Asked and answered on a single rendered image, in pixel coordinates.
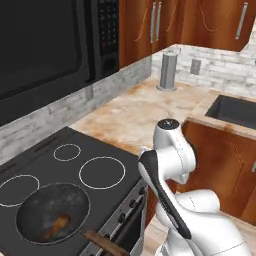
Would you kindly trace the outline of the brown wooden cupboard door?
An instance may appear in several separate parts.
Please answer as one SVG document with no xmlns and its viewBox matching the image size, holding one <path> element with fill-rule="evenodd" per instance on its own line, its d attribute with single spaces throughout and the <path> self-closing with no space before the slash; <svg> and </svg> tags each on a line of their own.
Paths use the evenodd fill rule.
<svg viewBox="0 0 256 256">
<path fill-rule="evenodd" d="M 241 215 L 241 219 L 256 226 L 256 186 L 249 197 L 246 207 Z"/>
<path fill-rule="evenodd" d="M 161 51 L 179 41 L 181 32 L 180 14 L 183 7 L 182 0 L 162 1 L 159 40 L 156 41 L 155 51 Z"/>
<path fill-rule="evenodd" d="M 239 40 L 235 39 L 244 2 L 248 2 Z M 256 0 L 186 0 L 181 44 L 240 52 L 256 19 Z"/>
<path fill-rule="evenodd" d="M 185 137 L 196 148 L 197 166 L 179 192 L 213 190 L 221 210 L 241 218 L 256 186 L 251 171 L 256 160 L 256 141 L 192 121 L 182 127 Z"/>
<path fill-rule="evenodd" d="M 119 0 L 119 64 L 126 67 L 152 53 L 153 0 Z"/>
</svg>

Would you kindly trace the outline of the dark sink basin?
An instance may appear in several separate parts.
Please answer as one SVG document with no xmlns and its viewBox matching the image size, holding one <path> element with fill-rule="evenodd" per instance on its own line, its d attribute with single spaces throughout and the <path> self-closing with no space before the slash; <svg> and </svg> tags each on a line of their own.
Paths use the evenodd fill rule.
<svg viewBox="0 0 256 256">
<path fill-rule="evenodd" d="M 256 103 L 219 95 L 206 116 L 256 130 Z"/>
</svg>

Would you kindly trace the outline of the dark round frying pan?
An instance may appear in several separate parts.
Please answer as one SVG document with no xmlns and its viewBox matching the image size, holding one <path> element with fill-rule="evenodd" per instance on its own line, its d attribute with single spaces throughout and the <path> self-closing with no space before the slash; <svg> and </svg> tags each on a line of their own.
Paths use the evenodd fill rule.
<svg viewBox="0 0 256 256">
<path fill-rule="evenodd" d="M 79 185 L 54 183 L 43 186 L 31 193 L 19 207 L 16 229 L 22 238 L 38 245 L 61 243 L 80 233 L 112 256 L 129 256 L 125 249 L 96 232 L 82 232 L 82 226 L 90 213 L 90 204 L 88 193 Z M 44 242 L 43 234 L 53 227 L 56 219 L 62 214 L 68 214 L 70 222 L 58 230 L 50 241 Z"/>
</svg>

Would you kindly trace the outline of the brown chicken drumstick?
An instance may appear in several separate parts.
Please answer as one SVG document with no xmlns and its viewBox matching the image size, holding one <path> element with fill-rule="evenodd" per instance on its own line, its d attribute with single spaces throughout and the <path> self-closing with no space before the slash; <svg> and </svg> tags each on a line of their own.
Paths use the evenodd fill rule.
<svg viewBox="0 0 256 256">
<path fill-rule="evenodd" d="M 53 231 L 57 232 L 58 230 L 67 226 L 69 222 L 70 222 L 70 216 L 68 214 L 60 215 L 54 222 Z"/>
<path fill-rule="evenodd" d="M 42 240 L 44 242 L 50 241 L 56 234 L 57 234 L 57 228 L 56 227 L 52 227 L 52 228 L 50 228 L 48 231 L 46 231 L 43 234 Z"/>
</svg>

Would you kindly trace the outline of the black microwave door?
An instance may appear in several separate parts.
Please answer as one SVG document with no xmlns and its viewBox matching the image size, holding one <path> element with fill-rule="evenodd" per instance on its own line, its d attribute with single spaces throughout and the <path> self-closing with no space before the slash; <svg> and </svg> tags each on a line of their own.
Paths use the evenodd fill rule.
<svg viewBox="0 0 256 256">
<path fill-rule="evenodd" d="M 83 0 L 0 0 L 0 99 L 90 76 Z"/>
</svg>

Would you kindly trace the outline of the black hob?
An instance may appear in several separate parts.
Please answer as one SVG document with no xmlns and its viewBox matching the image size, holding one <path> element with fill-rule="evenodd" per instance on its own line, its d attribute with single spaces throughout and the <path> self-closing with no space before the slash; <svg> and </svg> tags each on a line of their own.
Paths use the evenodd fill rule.
<svg viewBox="0 0 256 256">
<path fill-rule="evenodd" d="M 0 253 L 111 256 L 80 233 L 53 245 L 31 243 L 17 231 L 16 215 L 25 199 L 43 186 L 71 183 L 84 191 L 103 190 L 116 186 L 126 176 L 141 178 L 135 155 L 68 127 L 1 165 Z"/>
</svg>

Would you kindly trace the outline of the grey cylinder stand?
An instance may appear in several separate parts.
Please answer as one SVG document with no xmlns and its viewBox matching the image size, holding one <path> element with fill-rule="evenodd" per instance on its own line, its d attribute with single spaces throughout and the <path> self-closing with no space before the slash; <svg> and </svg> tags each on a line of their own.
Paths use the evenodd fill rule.
<svg viewBox="0 0 256 256">
<path fill-rule="evenodd" d="M 175 87 L 175 74 L 178 55 L 173 52 L 165 52 L 162 58 L 161 77 L 157 89 L 171 92 Z"/>
</svg>

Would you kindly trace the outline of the steel oven front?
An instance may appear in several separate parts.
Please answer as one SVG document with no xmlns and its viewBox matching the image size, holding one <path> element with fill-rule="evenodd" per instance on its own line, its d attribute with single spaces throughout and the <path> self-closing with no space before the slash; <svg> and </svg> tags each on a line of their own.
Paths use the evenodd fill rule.
<svg viewBox="0 0 256 256">
<path fill-rule="evenodd" d="M 129 256 L 140 256 L 147 205 L 147 190 L 145 195 L 139 195 L 142 187 L 147 189 L 141 178 L 126 176 L 112 188 L 87 189 L 91 202 L 90 213 L 82 232 L 94 231 L 125 249 Z M 132 199 L 137 202 L 134 208 L 129 207 Z M 126 219 L 119 223 L 118 218 L 122 213 Z"/>
</svg>

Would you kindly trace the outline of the black microwave oven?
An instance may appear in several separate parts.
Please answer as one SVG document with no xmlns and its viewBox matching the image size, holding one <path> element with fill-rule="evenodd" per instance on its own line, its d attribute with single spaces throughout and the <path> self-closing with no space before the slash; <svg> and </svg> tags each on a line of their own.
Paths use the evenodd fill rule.
<svg viewBox="0 0 256 256">
<path fill-rule="evenodd" d="M 90 76 L 64 77 L 0 99 L 0 127 L 119 70 L 118 0 L 83 0 Z"/>
</svg>

